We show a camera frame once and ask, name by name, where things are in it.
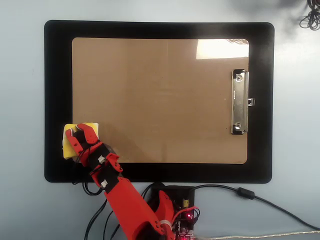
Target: black frame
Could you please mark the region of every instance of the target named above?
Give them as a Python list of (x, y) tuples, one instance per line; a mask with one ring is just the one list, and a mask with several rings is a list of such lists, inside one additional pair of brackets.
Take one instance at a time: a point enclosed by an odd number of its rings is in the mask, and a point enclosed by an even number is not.
[[(122, 163), (133, 182), (267, 183), (272, 178), (275, 30), (267, 22), (158, 23), (50, 20), (44, 26), (45, 154), (49, 182), (71, 182), (72, 161), (63, 159), (64, 125), (72, 123), (72, 40), (246, 39), (249, 41), (248, 159), (244, 164)], [(79, 168), (77, 176), (86, 174)]]

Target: red wire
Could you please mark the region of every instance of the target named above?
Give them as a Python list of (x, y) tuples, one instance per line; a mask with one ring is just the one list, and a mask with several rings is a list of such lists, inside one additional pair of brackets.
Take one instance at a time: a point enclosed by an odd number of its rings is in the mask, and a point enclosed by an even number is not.
[(173, 224), (173, 223), (175, 222), (176, 218), (177, 218), (180, 214), (182, 214), (182, 213), (184, 213), (184, 212), (189, 212), (189, 211), (194, 210), (194, 209), (199, 209), (199, 208), (198, 208), (197, 206), (192, 206), (192, 207), (188, 207), (188, 208), (181, 209), (180, 211), (178, 211), (178, 212), (173, 216), (172, 221), (171, 221), (171, 224)]

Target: screw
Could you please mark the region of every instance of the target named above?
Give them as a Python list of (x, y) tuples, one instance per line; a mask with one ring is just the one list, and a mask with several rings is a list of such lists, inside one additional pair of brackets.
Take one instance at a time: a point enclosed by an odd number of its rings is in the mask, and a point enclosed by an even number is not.
[(236, 81), (237, 82), (241, 82), (242, 81), (242, 76), (241, 75), (237, 75), (236, 76)]

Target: cable ferrite bead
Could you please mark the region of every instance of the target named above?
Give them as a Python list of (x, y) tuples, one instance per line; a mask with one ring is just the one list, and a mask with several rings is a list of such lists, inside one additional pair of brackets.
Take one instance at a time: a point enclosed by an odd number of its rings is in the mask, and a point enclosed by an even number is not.
[(250, 191), (248, 189), (239, 187), (238, 190), (236, 191), (236, 193), (241, 196), (244, 197), (246, 199), (254, 199), (255, 198), (255, 192), (254, 191)]

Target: white cable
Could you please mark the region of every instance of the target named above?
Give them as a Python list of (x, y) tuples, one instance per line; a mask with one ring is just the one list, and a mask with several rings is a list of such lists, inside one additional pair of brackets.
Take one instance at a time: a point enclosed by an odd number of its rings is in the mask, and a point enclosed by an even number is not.
[(320, 234), (320, 231), (296, 231), (296, 232), (287, 232), (287, 233), (278, 233), (278, 234), (269, 234), (261, 236), (220, 236), (220, 237), (202, 237), (196, 236), (196, 240), (224, 240), (224, 239), (266, 239), (274, 237), (283, 237), (299, 234)]

